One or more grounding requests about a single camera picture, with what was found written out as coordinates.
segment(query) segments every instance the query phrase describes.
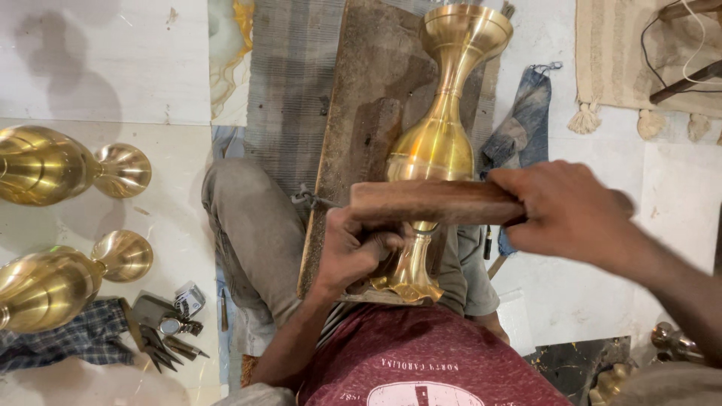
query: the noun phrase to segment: rope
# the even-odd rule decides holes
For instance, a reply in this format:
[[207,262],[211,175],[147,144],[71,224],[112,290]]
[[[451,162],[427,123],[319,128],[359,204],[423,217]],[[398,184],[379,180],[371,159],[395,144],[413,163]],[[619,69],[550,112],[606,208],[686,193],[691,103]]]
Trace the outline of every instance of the rope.
[[300,184],[299,188],[299,192],[291,195],[291,203],[293,204],[308,203],[312,210],[316,210],[319,204],[323,204],[326,207],[343,207],[331,200],[318,197],[317,194],[313,193],[308,189],[308,187],[306,187],[305,183]]

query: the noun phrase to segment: checkered cloth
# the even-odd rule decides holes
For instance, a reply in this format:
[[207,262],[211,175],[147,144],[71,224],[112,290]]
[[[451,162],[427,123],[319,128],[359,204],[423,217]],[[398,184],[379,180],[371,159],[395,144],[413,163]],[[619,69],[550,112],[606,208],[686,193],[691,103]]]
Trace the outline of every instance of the checkered cloth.
[[96,365],[133,365],[133,353],[118,337],[126,331],[118,299],[92,302],[68,324],[47,332],[0,330],[0,373],[47,366],[71,356]]

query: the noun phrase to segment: tool handle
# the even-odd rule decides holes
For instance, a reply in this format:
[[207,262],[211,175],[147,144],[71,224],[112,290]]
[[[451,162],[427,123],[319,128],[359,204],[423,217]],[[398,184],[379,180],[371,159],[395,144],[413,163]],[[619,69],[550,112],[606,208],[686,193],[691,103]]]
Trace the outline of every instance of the tool handle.
[[[612,189],[627,218],[634,205]],[[350,206],[356,220],[429,221],[444,224],[514,225],[526,221],[524,205],[490,182],[394,181],[351,186]]]
[[225,290],[221,291],[221,331],[228,331],[228,309],[225,304]]

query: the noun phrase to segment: brass vessel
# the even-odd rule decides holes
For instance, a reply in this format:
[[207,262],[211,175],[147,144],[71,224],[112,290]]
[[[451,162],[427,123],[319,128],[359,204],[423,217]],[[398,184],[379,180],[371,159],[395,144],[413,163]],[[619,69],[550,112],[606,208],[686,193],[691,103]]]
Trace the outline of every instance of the brass vessel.
[[90,258],[54,246],[0,268],[0,329],[33,333],[71,321],[95,299],[102,279],[133,282],[153,264],[148,241],[127,230],[113,231]]
[[[424,50],[439,66],[434,101],[424,117],[401,135],[387,160],[387,181],[474,180],[474,152],[459,120],[459,100],[472,69],[499,55],[513,28],[487,7],[455,4],[428,12],[419,33]],[[412,223],[415,235],[404,250],[371,275],[377,290],[392,290],[406,302],[443,294],[426,268],[435,223]]]
[[95,185],[115,198],[140,194],[150,183],[148,158],[128,144],[92,153],[74,139],[40,126],[0,131],[0,198],[48,206]]

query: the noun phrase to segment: gray pants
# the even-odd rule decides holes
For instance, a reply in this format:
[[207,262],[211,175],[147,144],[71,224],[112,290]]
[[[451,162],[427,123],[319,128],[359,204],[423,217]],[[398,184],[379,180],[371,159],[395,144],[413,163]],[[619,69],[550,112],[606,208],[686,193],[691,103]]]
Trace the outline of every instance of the gray pants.
[[[242,158],[216,161],[201,196],[231,298],[239,308],[267,309],[281,327],[301,302],[296,285],[305,240],[288,196],[263,169]],[[479,226],[449,232],[439,276],[445,292],[438,303],[462,316],[489,314],[499,305],[481,258],[481,240]],[[322,339],[352,307],[334,307]]]

